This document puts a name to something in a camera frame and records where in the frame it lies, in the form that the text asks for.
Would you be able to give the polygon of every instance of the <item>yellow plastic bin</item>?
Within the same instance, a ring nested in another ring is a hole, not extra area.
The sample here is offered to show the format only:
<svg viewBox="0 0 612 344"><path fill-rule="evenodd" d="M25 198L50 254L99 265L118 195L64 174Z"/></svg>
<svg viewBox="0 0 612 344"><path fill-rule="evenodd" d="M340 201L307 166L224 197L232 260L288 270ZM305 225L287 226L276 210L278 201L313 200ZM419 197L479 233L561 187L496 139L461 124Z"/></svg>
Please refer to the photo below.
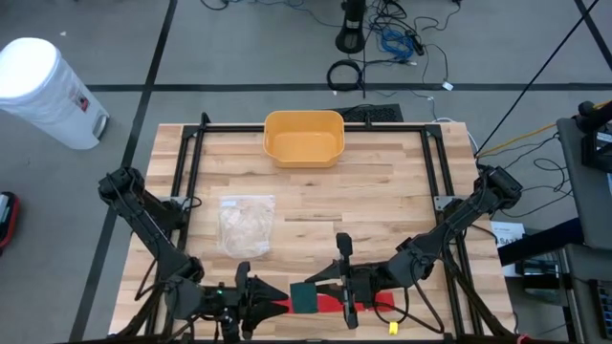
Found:
<svg viewBox="0 0 612 344"><path fill-rule="evenodd" d="M266 117L264 150L277 167L331 167L344 150L344 119L335 111L274 111Z"/></svg>

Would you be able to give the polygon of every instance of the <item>clear plastic bag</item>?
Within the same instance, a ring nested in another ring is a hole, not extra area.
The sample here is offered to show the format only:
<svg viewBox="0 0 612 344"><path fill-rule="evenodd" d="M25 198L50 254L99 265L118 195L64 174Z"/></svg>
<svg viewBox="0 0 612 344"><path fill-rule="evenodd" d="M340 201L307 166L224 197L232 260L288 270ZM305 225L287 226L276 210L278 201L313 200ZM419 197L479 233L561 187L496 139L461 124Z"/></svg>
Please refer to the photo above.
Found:
<svg viewBox="0 0 612 344"><path fill-rule="evenodd" d="M232 258L258 257L270 250L274 196L224 196L217 246Z"/></svg>

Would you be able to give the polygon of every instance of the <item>white paper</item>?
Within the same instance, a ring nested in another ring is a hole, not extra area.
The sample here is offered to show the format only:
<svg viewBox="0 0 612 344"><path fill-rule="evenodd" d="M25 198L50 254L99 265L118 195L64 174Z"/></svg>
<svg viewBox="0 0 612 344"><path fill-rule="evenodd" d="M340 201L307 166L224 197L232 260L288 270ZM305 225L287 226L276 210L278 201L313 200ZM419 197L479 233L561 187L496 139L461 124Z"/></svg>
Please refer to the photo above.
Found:
<svg viewBox="0 0 612 344"><path fill-rule="evenodd" d="M497 236L497 248L520 240L523 238L523 234L525 234L525 227L523 224L491 221L491 227L493 229L493 233L495 236ZM520 275L515 271L514 264L508 265L503 269L504 276L506 277L520 277Z"/></svg>

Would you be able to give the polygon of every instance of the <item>gray floor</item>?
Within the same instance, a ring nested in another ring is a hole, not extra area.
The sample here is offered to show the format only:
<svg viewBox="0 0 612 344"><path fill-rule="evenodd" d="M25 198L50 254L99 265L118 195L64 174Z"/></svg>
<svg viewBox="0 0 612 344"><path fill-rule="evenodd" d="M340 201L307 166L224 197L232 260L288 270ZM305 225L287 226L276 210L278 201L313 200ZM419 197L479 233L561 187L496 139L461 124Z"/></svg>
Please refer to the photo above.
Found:
<svg viewBox="0 0 612 344"><path fill-rule="evenodd" d="M320 20L337 24L339 1L306 0ZM446 0L402 0L408 17L442 18L453 11ZM167 1L148 0L0 0L0 47L20 36L50 40L87 84L144 84L162 27ZM593 19L612 46L612 2L602 1ZM452 83L526 83L579 19L574 0L465 0L444 32L424 40L448 54ZM226 11L205 9L197 0L180 1L172 23L157 84L324 83L329 66L345 55L333 39L337 29L319 25L308 13L248 2ZM383 57L374 44L367 58ZM368 69L371 82L421 82L425 59L414 67ZM441 82L444 61L431 51L426 82ZM350 73L339 73L350 80ZM538 82L612 82L612 73L595 40L582 25ZM507 111L516 91L422 92L435 99L438 117L465 121L482 141ZM132 128L141 93L106 92L96 96L113 120L102 143L91 151L71 151L19 119L0 114L0 189L23 200L23 216L12 245L0 257L0 333L2 342L50 343L66 340L72 329L106 207L97 180L117 168ZM569 117L584 100L603 101L610 92L530 92L488 147L560 117ZM134 166L144 170L161 122L195 122L207 111L215 122L260 122L273 110L400 103L406 121L432 120L430 104L408 91L392 97L371 92L154 92L151 95ZM553 131L525 142L552 136ZM508 164L517 153L488 159ZM563 164L559 144L514 165L525 186L555 185L561 176L533 167L546 157ZM525 194L513 214L558 197L548 189ZM571 199L518 219L546 228L576 216ZM509 220L503 215L497 220ZM118 221L86 331L106 335L127 251L129 230ZM559 307L542 305L510 284L519 330L537 334L564 322ZM548 333L562 339L564 331Z"/></svg>

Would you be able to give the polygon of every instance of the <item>white bucket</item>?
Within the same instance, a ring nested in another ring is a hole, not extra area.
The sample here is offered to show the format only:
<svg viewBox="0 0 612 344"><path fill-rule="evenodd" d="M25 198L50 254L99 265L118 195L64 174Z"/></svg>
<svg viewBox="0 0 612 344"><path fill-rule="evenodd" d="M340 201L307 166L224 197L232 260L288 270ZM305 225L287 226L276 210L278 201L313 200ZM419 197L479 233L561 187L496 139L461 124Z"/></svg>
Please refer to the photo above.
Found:
<svg viewBox="0 0 612 344"><path fill-rule="evenodd" d="M15 39L0 52L0 109L73 149L96 146L109 119L59 50L38 38Z"/></svg>

